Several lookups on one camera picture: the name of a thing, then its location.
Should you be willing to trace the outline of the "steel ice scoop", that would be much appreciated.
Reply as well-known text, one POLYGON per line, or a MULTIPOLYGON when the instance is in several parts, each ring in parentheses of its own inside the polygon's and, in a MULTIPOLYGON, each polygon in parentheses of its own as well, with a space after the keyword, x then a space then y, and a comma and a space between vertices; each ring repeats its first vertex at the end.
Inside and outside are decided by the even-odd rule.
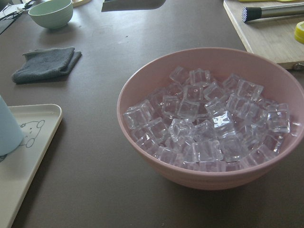
POLYGON ((165 0, 105 0, 101 11, 153 10, 164 3, 165 0))

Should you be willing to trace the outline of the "clear ice cubes pile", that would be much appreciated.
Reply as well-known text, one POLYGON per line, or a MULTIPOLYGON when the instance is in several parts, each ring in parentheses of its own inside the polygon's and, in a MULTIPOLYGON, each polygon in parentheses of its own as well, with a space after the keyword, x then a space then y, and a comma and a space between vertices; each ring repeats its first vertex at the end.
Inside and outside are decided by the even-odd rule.
POLYGON ((123 114, 134 142, 167 164, 205 172, 238 171, 277 157, 300 123, 263 87, 231 74, 223 82, 201 68, 176 67, 123 114))

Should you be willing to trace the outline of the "light blue cup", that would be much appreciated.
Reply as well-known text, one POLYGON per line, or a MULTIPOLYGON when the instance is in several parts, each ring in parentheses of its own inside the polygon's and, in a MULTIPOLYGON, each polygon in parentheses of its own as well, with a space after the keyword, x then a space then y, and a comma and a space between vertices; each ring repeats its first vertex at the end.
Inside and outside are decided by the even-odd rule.
POLYGON ((0 96, 0 155, 14 151, 22 140, 22 130, 3 97, 0 96))

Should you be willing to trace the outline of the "pink bowl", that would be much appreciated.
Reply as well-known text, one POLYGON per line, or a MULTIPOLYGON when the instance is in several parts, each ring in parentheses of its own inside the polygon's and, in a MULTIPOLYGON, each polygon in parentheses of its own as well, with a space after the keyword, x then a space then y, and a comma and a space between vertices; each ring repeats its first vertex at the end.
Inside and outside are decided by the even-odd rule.
POLYGON ((238 187, 268 173, 290 155, 304 139, 304 90, 283 67, 263 57, 230 48, 203 47, 178 51, 155 59, 137 70, 123 86, 117 101, 120 128, 137 153, 159 174, 177 184, 199 190, 224 190, 238 187), (209 70, 219 80, 235 73, 264 87, 263 96, 288 103, 295 132, 286 136, 280 154, 258 166, 228 172, 203 172, 164 163, 142 150, 131 138, 123 119, 130 106, 158 87, 170 83, 169 74, 177 66, 209 70))

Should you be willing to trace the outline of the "cream serving tray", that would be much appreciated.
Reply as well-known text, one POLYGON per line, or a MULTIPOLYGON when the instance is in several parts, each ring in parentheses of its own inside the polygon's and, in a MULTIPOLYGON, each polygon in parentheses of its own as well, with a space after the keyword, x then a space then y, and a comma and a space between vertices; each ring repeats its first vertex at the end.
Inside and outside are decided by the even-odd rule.
POLYGON ((20 146, 0 162, 0 226, 10 228, 63 117, 57 104, 11 106, 23 132, 20 146))

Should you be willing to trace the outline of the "grey folded cloth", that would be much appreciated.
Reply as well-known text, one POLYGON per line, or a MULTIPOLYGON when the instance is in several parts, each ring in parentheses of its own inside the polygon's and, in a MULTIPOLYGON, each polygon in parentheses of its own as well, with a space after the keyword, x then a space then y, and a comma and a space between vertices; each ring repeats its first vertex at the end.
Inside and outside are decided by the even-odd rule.
POLYGON ((70 74, 82 53, 74 47, 36 49, 24 53, 25 63, 12 75, 16 84, 49 80, 70 74))

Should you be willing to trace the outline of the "green bowl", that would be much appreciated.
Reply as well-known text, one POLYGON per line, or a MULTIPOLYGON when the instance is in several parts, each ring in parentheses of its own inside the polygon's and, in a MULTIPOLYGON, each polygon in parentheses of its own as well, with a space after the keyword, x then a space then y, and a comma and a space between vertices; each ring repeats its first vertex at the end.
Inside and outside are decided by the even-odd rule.
POLYGON ((71 20, 73 5, 71 0, 49 0, 32 7, 28 14, 39 26, 58 29, 71 20))

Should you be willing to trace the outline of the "bamboo cutting board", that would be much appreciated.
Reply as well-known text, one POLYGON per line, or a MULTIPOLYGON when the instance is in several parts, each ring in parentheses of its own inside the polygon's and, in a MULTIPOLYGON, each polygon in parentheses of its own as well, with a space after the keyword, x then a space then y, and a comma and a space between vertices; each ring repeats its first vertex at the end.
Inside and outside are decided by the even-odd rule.
POLYGON ((283 5, 277 1, 241 2, 225 0, 223 6, 247 52, 264 57, 285 69, 303 71, 304 45, 294 37, 296 25, 303 15, 257 19, 244 23, 244 7, 272 7, 283 5))

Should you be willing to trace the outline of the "half lemon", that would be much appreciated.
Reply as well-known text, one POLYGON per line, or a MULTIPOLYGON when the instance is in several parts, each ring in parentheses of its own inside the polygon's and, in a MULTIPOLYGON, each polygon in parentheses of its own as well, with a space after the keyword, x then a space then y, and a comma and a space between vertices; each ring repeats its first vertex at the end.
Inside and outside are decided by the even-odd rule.
POLYGON ((304 44, 304 21, 297 23, 294 30, 294 38, 296 41, 304 44))

